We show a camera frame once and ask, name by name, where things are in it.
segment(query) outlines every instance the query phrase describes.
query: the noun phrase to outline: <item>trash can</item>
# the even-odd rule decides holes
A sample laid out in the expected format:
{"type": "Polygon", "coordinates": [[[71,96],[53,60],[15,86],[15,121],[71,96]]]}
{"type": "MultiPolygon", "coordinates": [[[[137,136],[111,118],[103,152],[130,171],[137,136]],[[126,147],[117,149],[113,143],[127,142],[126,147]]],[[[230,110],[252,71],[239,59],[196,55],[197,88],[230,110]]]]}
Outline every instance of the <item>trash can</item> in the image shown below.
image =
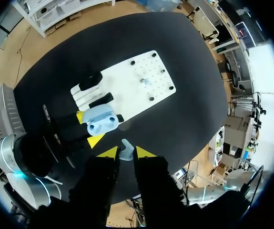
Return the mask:
{"type": "Polygon", "coordinates": [[[147,8],[154,12],[172,12],[179,5],[179,3],[180,0],[148,0],[147,8]]]}

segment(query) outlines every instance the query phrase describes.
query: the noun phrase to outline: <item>blue plastic part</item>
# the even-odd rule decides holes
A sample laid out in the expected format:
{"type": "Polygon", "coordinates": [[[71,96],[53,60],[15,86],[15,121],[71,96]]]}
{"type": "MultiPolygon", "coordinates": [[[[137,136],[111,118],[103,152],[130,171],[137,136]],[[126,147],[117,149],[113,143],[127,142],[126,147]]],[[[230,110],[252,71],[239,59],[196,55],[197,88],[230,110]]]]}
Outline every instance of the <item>blue plastic part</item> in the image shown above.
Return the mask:
{"type": "Polygon", "coordinates": [[[86,110],[82,122],[87,123],[87,131],[91,136],[105,134],[119,126],[118,117],[108,104],[86,110]]]}
{"type": "Polygon", "coordinates": [[[125,150],[122,150],[120,152],[120,155],[119,155],[120,156],[120,160],[123,160],[123,161],[132,161],[133,160],[134,147],[126,139],[122,139],[122,143],[123,143],[123,145],[125,145],[125,150]]]}

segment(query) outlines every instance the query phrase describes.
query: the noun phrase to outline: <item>white wall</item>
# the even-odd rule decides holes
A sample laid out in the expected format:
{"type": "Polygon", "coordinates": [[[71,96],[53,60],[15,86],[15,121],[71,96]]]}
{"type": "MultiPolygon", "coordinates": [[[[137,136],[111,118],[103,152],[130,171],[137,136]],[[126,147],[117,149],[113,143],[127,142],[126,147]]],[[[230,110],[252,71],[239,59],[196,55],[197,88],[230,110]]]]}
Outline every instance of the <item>white wall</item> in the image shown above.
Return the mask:
{"type": "Polygon", "coordinates": [[[267,111],[261,115],[259,145],[251,162],[274,170],[274,46],[267,43],[249,50],[254,91],[262,95],[261,105],[267,111]]]}

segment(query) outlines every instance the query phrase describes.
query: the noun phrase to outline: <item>shelving unit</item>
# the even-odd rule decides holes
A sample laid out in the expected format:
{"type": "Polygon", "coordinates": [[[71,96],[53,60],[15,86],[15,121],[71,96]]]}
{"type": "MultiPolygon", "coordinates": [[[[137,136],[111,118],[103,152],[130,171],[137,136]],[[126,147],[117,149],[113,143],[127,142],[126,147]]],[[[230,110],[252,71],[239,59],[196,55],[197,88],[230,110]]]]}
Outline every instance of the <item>shelving unit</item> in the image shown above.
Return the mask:
{"type": "Polygon", "coordinates": [[[27,7],[26,3],[32,0],[15,0],[12,2],[12,5],[17,9],[17,11],[31,24],[31,26],[43,37],[46,37],[45,31],[55,25],[56,23],[60,22],[61,20],[69,17],[70,15],[77,13],[83,9],[86,9],[91,6],[95,6],[105,2],[112,2],[112,6],[115,5],[115,0],[85,0],[81,1],[78,8],[73,9],[72,11],[65,13],[60,7],[56,8],[58,13],[58,18],[51,21],[50,23],[44,25],[41,24],[39,21],[35,20],[35,14],[40,11],[42,8],[47,6],[51,2],[60,3],[61,0],[38,0],[38,5],[33,4],[32,7],[27,7]]]}

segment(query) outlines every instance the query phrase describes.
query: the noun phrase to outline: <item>wooden floor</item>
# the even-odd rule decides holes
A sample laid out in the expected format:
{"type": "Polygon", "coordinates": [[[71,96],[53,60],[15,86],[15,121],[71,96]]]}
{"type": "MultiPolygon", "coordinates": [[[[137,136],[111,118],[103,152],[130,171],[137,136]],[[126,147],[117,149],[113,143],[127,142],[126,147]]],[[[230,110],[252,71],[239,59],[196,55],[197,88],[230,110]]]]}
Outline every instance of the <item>wooden floor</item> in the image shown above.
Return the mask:
{"type": "MultiPolygon", "coordinates": [[[[192,10],[193,8],[186,3],[183,4],[183,9],[176,9],[175,11],[187,15],[192,10]]],[[[28,69],[30,69],[42,56],[77,32],[113,18],[142,12],[147,12],[147,9],[130,1],[117,2],[113,7],[108,3],[104,3],[83,10],[81,17],[68,22],[46,38],[41,37],[32,27],[29,32],[30,25],[25,20],[22,20],[6,39],[4,51],[0,50],[0,84],[5,83],[7,86],[14,88],[28,69]],[[23,42],[24,44],[21,49],[22,60],[18,72],[20,64],[20,54],[18,53],[18,50],[23,42]]],[[[224,60],[223,55],[217,55],[215,52],[212,52],[212,55],[217,63],[224,60]]],[[[228,84],[225,84],[225,90],[229,100],[231,90],[228,84]]],[[[206,146],[194,158],[194,160],[199,163],[197,172],[203,177],[207,177],[213,168],[212,164],[208,162],[208,148],[209,147],[206,146]]],[[[190,169],[196,171],[196,165],[197,163],[192,161],[190,169]]],[[[197,178],[194,182],[197,183],[197,186],[199,187],[207,185],[207,183],[200,178],[197,178]]],[[[131,218],[132,215],[133,210],[124,202],[112,205],[107,224],[114,227],[130,227],[129,221],[126,220],[125,217],[131,218]]]]}

